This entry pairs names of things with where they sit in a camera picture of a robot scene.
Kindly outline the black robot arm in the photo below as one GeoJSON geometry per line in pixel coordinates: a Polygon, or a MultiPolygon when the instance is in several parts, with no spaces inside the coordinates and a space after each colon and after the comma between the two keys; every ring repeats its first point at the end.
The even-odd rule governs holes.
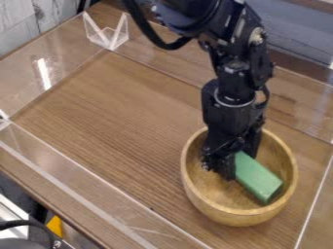
{"type": "Polygon", "coordinates": [[[261,16],[245,0],[157,0],[165,26],[210,55],[215,77],[202,87],[207,138],[203,167],[236,178],[236,155],[254,157],[262,140],[266,82],[273,76],[261,16]]]}

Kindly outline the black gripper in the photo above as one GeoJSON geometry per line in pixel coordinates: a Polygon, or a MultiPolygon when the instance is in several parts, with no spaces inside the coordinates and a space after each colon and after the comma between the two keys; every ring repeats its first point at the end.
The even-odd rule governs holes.
{"type": "Polygon", "coordinates": [[[256,99],[241,105],[228,104],[218,96],[218,82],[209,81],[201,92],[203,122],[209,135],[202,148],[207,171],[226,181],[236,179],[236,154],[244,151],[253,159],[262,142],[265,103],[256,99]]]}

